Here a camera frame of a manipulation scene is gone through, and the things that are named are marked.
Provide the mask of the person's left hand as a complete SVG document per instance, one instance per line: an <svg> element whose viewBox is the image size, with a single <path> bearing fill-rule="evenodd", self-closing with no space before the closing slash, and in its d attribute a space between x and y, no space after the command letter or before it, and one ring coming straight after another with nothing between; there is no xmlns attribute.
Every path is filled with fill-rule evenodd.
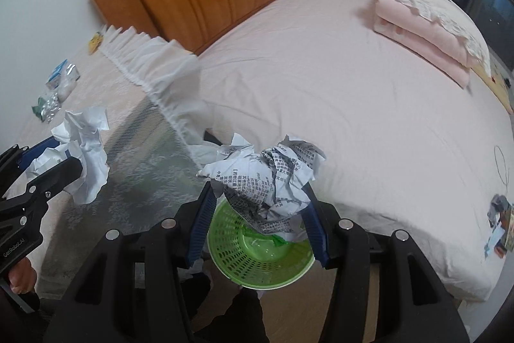
<svg viewBox="0 0 514 343"><path fill-rule="evenodd" d="M9 272L11 290L15 294L31 293L37 283L37 272L28 258L20 260Z"/></svg>

